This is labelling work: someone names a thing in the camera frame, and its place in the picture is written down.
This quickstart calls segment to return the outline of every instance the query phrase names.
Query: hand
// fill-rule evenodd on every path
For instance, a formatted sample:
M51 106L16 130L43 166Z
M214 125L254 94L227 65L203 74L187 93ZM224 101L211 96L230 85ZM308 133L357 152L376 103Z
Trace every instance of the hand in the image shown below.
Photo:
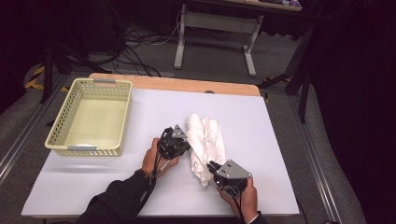
M148 149L145 159L143 159L142 171L145 172L147 175L151 175L151 172L154 170L155 156L157 155L157 146L159 141L159 138L154 138L152 140L151 148ZM170 168L178 164L179 160L179 157L176 157L168 162L168 160L164 159L161 154L159 155L159 157L161 158L158 165L157 178L163 176ZM165 167L165 169L160 171L161 167L163 167L166 163L167 166Z
M236 214L239 218L239 210L236 206L235 202L232 198L230 198L227 194L221 191L220 187L217 187L217 191L219 192L220 197L227 202L231 208L233 209L233 213ZM257 216L257 190L253 186L253 178L247 179L247 187L242 192L242 196L236 199L239 204L242 206L242 214L244 215L244 221L248 223L251 219Z

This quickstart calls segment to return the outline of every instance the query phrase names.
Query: yellow basket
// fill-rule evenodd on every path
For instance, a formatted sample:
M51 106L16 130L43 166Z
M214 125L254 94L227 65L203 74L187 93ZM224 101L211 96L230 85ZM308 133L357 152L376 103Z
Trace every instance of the yellow basket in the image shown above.
M77 78L45 146L61 156L120 156L132 101L132 82Z

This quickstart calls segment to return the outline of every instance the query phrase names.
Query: metal rail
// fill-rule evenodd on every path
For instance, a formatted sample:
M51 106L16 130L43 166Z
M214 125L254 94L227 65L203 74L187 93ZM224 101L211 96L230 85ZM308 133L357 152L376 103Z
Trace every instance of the metal rail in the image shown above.
M8 150L6 156L0 162L0 186L3 184L6 179L8 173L11 171L18 157L22 154L23 150L29 143L32 135L35 133L35 129L39 124L41 118L44 116L47 111L50 103L54 99L55 95L61 90L62 86L68 79L66 75L60 75L54 83L53 93L48 100L44 104L39 104L35 109L35 112L32 114L32 117L27 122L26 126L23 128L21 134L15 140L14 144Z
M323 204L325 206L327 215L331 221L336 221L342 224L343 222L341 220L340 214L338 212L337 206L332 196L332 191L330 189L330 186L326 180L326 176L324 175L320 162L318 161L318 157L315 152L315 148L312 143L309 131L307 130L306 125L302 124L300 120L300 116L298 113L299 103L297 102L297 97L289 95L288 101L292 114L296 120L300 134L304 140L308 161L311 166L314 178L317 182L318 190L323 200Z

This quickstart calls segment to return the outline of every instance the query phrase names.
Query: basket handle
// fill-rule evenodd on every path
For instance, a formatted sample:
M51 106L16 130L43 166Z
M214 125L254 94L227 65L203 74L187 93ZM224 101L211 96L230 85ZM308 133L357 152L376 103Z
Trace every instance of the basket handle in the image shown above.
M116 83L116 79L94 78L93 82L114 84L114 83Z
M72 151L96 151L96 147L74 147L74 146L70 146L67 147L68 150L72 150Z

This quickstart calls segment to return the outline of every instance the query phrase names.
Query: white cloth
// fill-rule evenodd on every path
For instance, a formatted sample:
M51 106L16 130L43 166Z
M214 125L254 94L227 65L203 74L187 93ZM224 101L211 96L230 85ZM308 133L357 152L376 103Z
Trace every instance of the white cloth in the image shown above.
M220 165L226 162L219 125L216 120L200 119L197 114L192 114L187 121L187 127L187 141L191 146L191 170L205 188L213 179L206 165L210 161Z

